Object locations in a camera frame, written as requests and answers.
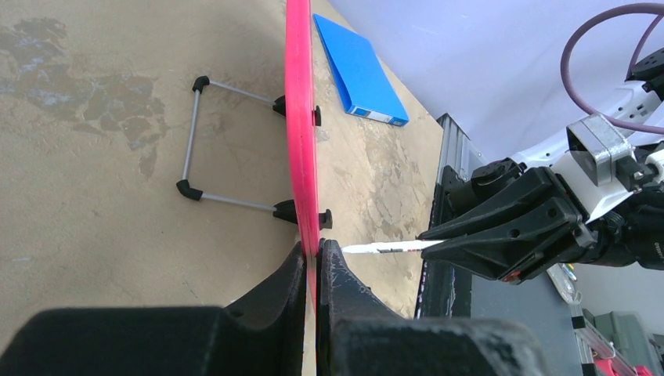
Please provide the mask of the black and white marker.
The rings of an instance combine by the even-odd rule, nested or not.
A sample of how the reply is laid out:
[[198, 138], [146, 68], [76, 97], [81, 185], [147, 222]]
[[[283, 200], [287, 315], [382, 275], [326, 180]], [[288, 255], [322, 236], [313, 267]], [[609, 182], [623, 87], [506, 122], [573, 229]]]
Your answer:
[[406, 253], [418, 252], [425, 248], [441, 244], [445, 240], [409, 240], [409, 241], [390, 241], [374, 242], [370, 244], [354, 244], [341, 248], [344, 254], [387, 254], [387, 253]]

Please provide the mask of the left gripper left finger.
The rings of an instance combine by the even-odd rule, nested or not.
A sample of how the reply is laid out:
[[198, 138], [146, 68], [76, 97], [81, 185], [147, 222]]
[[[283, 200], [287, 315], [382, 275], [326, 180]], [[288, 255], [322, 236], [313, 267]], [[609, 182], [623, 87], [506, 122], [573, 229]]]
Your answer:
[[1, 356], [4, 375], [299, 375], [305, 261], [281, 266], [226, 306], [50, 309]]

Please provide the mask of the pink-framed whiteboard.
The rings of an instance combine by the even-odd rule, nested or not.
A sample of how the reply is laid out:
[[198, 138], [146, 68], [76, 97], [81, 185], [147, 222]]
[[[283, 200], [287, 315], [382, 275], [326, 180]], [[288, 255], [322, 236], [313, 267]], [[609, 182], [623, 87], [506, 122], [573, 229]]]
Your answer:
[[311, 20], [309, 1], [286, 1], [284, 84], [290, 180], [307, 264], [307, 286], [313, 309], [317, 309], [316, 255], [320, 234]]

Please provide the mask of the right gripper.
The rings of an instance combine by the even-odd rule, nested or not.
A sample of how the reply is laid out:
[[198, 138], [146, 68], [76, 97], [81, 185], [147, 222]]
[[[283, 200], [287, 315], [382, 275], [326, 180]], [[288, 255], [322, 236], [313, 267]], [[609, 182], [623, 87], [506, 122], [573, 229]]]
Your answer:
[[531, 168], [475, 208], [419, 235], [423, 259], [520, 284], [554, 263], [663, 269], [663, 200], [629, 199], [585, 225], [562, 180]]

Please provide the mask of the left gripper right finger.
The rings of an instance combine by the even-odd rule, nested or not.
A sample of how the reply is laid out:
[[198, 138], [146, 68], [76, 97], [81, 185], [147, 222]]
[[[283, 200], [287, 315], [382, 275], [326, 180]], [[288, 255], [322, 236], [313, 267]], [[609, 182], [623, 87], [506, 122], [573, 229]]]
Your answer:
[[525, 326], [494, 319], [406, 319], [349, 268], [339, 243], [317, 255], [319, 375], [548, 375], [542, 346]]

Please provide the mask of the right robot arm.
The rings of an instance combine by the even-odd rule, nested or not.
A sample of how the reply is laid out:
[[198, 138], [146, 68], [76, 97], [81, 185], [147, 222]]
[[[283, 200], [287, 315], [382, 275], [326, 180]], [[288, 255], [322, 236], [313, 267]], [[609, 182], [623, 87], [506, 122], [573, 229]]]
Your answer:
[[476, 169], [443, 200], [453, 216], [420, 235], [427, 262], [510, 284], [558, 263], [663, 268], [663, 145], [634, 146], [603, 115]]

